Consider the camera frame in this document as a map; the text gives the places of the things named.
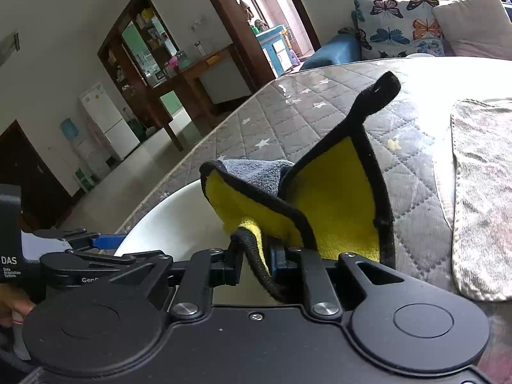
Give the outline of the person left hand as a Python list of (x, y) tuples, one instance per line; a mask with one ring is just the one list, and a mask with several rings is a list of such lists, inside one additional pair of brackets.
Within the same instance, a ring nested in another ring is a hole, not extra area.
[(17, 312), (22, 317), (32, 311), (35, 304), (24, 290), (10, 284), (0, 286), (0, 323), (4, 328), (12, 326), (12, 314)]

